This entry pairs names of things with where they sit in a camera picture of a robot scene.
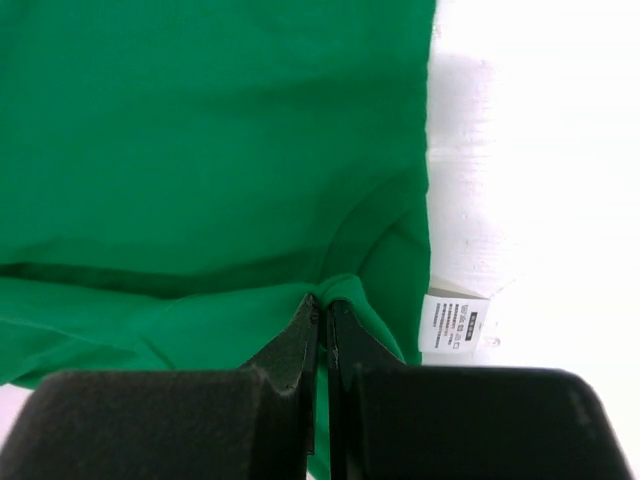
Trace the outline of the green t-shirt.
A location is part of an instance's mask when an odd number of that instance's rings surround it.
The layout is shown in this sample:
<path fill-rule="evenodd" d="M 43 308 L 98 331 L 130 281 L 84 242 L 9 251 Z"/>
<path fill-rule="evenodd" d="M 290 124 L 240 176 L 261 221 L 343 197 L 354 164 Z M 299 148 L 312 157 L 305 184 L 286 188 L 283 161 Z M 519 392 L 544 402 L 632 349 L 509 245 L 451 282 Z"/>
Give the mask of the green t-shirt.
<path fill-rule="evenodd" d="M 1 380 L 240 367 L 319 305 L 416 365 L 432 1 L 5 1 Z"/>

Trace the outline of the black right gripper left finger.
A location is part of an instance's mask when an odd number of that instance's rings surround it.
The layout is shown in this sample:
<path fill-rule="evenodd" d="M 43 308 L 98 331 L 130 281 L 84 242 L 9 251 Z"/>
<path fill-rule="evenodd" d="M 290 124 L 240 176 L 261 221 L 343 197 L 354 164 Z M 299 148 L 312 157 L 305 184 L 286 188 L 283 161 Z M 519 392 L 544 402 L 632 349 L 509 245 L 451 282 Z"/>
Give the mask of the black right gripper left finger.
<path fill-rule="evenodd" d="M 302 479 L 315 451 L 319 305 L 232 370 L 68 371 L 26 402 L 5 479 Z"/>

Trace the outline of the white garment care label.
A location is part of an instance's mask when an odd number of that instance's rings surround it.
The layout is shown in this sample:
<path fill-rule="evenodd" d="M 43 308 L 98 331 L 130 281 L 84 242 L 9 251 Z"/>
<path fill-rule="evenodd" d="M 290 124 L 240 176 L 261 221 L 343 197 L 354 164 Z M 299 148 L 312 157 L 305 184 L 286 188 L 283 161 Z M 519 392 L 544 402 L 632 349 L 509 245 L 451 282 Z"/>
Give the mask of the white garment care label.
<path fill-rule="evenodd" d="M 489 300 L 427 294 L 424 297 L 418 347 L 422 353 L 462 355 L 480 343 Z"/>

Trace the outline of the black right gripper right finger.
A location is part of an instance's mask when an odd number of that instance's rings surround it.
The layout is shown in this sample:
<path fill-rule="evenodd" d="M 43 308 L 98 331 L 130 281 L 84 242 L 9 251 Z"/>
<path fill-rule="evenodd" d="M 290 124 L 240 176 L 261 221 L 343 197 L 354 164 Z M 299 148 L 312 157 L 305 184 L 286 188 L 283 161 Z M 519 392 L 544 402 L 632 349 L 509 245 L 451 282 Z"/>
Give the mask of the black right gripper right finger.
<path fill-rule="evenodd" d="M 335 479 L 628 479 L 594 390 L 554 369 L 409 366 L 326 313 Z"/>

